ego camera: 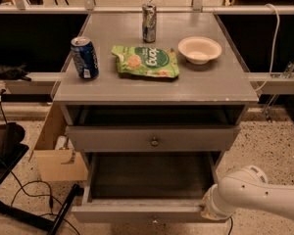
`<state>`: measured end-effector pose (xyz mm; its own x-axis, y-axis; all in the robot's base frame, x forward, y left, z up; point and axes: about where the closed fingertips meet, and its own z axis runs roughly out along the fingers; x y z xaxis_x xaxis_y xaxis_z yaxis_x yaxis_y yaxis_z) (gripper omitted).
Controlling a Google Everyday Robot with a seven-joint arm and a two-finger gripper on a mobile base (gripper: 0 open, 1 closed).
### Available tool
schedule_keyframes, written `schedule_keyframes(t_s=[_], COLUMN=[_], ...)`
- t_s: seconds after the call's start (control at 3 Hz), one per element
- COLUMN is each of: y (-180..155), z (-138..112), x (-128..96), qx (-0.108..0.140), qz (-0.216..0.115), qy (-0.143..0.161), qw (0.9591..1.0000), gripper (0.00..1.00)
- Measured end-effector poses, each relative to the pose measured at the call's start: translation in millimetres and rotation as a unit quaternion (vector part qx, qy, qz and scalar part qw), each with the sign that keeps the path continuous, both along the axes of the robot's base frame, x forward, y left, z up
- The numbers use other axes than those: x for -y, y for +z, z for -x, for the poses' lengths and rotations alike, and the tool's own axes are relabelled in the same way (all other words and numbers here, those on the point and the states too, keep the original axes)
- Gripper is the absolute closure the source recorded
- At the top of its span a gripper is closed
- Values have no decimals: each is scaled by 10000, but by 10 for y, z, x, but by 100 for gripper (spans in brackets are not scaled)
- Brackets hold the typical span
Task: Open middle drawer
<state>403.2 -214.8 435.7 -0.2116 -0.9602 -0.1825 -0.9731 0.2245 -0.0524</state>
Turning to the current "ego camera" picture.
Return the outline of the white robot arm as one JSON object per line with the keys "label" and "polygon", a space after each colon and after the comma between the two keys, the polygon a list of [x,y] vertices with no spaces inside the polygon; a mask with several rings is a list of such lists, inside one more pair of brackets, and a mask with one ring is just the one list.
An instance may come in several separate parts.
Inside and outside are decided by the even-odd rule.
{"label": "white robot arm", "polygon": [[225,175],[204,195],[201,216],[227,220],[237,209],[270,212],[294,220],[294,185],[268,183],[266,174],[247,165]]}

